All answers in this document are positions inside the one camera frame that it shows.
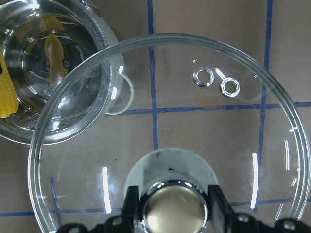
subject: glass rim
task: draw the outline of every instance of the glass rim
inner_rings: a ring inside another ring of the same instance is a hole
[[[296,107],[294,106],[294,103],[291,101],[290,97],[283,89],[283,87],[281,87],[281,85],[275,80],[275,78],[260,63],[255,61],[244,52],[228,44],[188,34],[150,34],[119,42],[113,46],[103,49],[102,51],[99,51],[98,53],[83,61],[63,80],[63,82],[55,91],[54,95],[44,107],[31,140],[28,159],[29,194],[36,219],[42,230],[48,231],[47,222],[45,219],[46,216],[44,216],[42,209],[40,209],[40,204],[38,202],[38,199],[36,198],[37,195],[40,195],[37,190],[37,188],[40,187],[40,181],[38,177],[38,161],[40,158],[42,146],[44,145],[46,126],[48,125],[53,110],[57,106],[60,98],[67,91],[70,83],[73,82],[73,80],[77,80],[79,78],[79,74],[81,74],[84,69],[92,69],[101,61],[109,59],[109,57],[117,54],[123,54],[127,51],[135,49],[151,48],[154,46],[166,44],[194,45],[222,53],[238,61],[240,64],[242,64],[254,74],[259,76],[262,83],[271,90],[271,92],[279,101],[280,107],[287,116],[291,126],[295,128],[294,135],[298,150],[298,159],[300,161],[300,170],[295,196],[293,197],[293,203],[288,213],[288,217],[296,219],[300,219],[302,217],[303,209],[308,198],[308,191],[311,179],[310,149],[306,132],[302,125],[300,116],[296,110]],[[96,119],[100,112],[100,109],[96,109],[94,110],[94,112],[92,112],[93,116],[92,119],[89,120],[89,125]]]

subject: blue grid line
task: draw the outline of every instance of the blue grid line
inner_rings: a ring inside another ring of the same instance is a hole
[[[56,209],[56,215],[57,215],[57,222],[59,226],[62,226],[62,219],[61,219],[61,212],[59,209],[59,203],[57,199],[57,194],[56,194],[56,189],[55,189],[55,183],[54,183],[54,178],[53,176],[50,177],[50,184],[51,184],[51,192],[53,196],[53,202],[54,202],[54,207]]]
[[[0,217],[17,217],[17,216],[34,216],[34,212],[12,212],[12,213],[0,213]]]
[[[276,200],[259,200],[258,205],[265,204],[279,204],[291,202],[293,199],[276,199]],[[250,201],[241,202],[231,202],[232,206],[249,206]],[[311,198],[307,199],[307,203],[311,203]],[[113,209],[113,211],[119,211],[121,208]],[[105,209],[72,209],[72,210],[60,210],[62,214],[83,214],[83,213],[105,213]],[[31,211],[29,212],[12,212],[12,213],[0,213],[0,217],[17,217],[17,216],[34,216],[35,214]]]
[[[295,102],[295,107],[311,107],[311,102]],[[276,109],[281,108],[277,103],[270,103],[265,105],[265,109]],[[211,107],[172,107],[172,108],[157,108],[158,113],[167,112],[191,112],[196,110],[212,111],[212,110],[249,110],[249,109],[262,109],[261,104],[235,104],[235,105],[224,105],[224,106],[211,106]],[[123,112],[123,115],[131,114],[152,114],[153,109],[131,109]]]
[[[271,41],[271,24],[272,24],[272,4],[273,0],[267,2],[267,19],[266,19],[266,40],[265,40],[265,51],[264,51],[264,67],[269,70],[270,61],[270,41]],[[259,140],[258,140],[258,189],[257,199],[259,197],[260,187],[260,173],[261,173],[261,160],[263,150],[263,135],[264,135],[264,123],[265,123],[265,112],[266,112],[266,101],[267,101],[267,87],[262,84],[262,96],[261,96],[261,111],[260,111],[260,126],[259,126]],[[256,201],[254,211],[257,211],[258,202]]]
[[[148,34],[154,33],[154,19],[153,19],[153,6],[152,0],[147,1],[148,8]],[[153,119],[153,141],[154,150],[159,148],[157,137],[157,103],[156,103],[156,69],[155,69],[155,54],[154,49],[149,48],[149,63],[150,63],[150,86],[151,86],[151,99],[152,99],[152,119]]]
[[[121,211],[122,208],[114,208],[112,211]],[[91,208],[91,209],[65,209],[60,210],[62,214],[85,214],[85,213],[106,213],[104,208]]]

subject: screw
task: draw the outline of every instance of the screw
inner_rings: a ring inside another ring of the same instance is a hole
[[[249,216],[246,214],[239,214],[238,221],[240,222],[249,222]]]
[[[79,233],[80,229],[78,227],[71,228],[68,233]]]
[[[291,230],[291,231],[294,231],[296,230],[296,225],[294,222],[291,222],[291,221],[284,221],[283,222],[283,227],[287,230]]]
[[[114,226],[119,226],[122,224],[122,217],[115,217],[113,220],[112,220],[112,225]]]

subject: yellow object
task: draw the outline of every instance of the yellow object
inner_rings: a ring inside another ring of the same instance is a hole
[[[0,47],[0,117],[7,118],[18,110],[17,94]]]
[[[42,32],[48,30],[64,31],[64,26],[55,16],[43,16],[40,21],[40,30]]]
[[[55,89],[68,75],[68,72],[63,65],[64,49],[54,34],[50,34],[46,39],[44,52],[50,62],[49,81],[51,87]]]

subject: small metal ring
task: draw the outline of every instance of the small metal ring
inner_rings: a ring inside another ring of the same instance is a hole
[[[209,82],[205,83],[199,79],[199,73],[205,72],[209,74]],[[207,67],[200,67],[193,73],[193,81],[200,87],[208,87],[211,86],[214,81],[214,73],[211,69]]]
[[[236,86],[235,92],[230,93],[230,92],[228,92],[228,91],[226,90],[225,84],[226,84],[227,82],[233,82],[233,83],[235,84],[235,86]],[[239,94],[239,92],[240,92],[240,84],[239,84],[239,82],[238,82],[236,79],[230,78],[230,77],[224,79],[224,80],[221,82],[220,88],[221,88],[221,91],[222,91],[222,94],[223,94],[223,95],[225,95],[225,96],[227,96],[227,97],[231,97],[231,98],[236,97],[236,96]]]

